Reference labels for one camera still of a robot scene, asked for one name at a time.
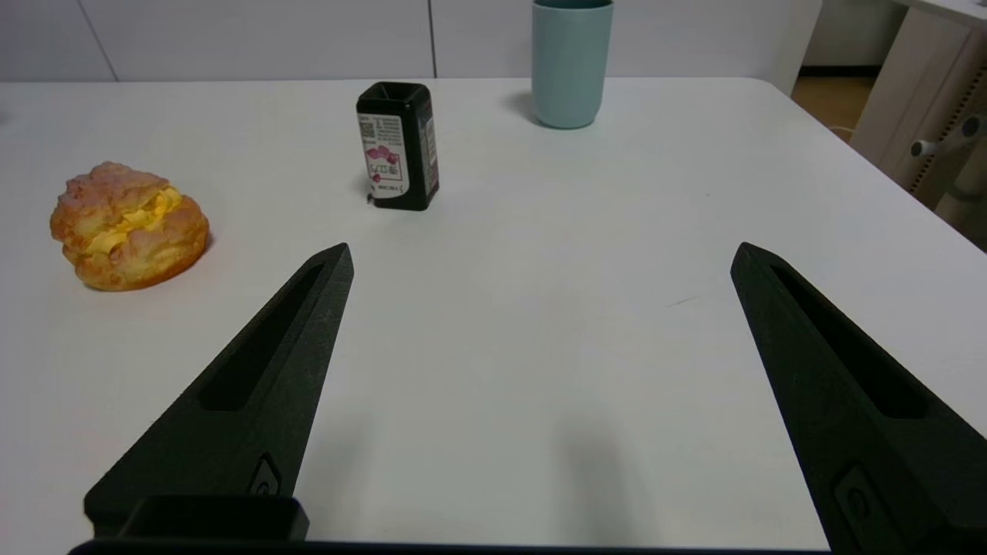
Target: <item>white table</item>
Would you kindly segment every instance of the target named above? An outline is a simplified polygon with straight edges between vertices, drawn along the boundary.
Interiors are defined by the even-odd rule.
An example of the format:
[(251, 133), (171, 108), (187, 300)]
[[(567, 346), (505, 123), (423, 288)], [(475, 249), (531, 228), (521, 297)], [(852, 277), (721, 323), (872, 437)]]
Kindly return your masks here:
[[(313, 539), (825, 547), (730, 282), (742, 240), (987, 430), (987, 258), (770, 85), (614, 79), (556, 131), (525, 80), (427, 82), (442, 190), (417, 213), (365, 203), (369, 84), (0, 85), (0, 551), (90, 537), (86, 491), (341, 241)], [(200, 202), (191, 270), (73, 276), (48, 216), (108, 159)]]

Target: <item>black box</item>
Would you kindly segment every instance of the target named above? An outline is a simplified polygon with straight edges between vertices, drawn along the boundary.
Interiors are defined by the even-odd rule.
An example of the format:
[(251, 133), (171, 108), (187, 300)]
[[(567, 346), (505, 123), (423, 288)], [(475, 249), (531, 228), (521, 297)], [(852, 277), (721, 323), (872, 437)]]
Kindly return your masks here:
[(438, 191), (431, 95), (419, 83), (375, 83), (356, 102), (375, 206), (424, 210)]

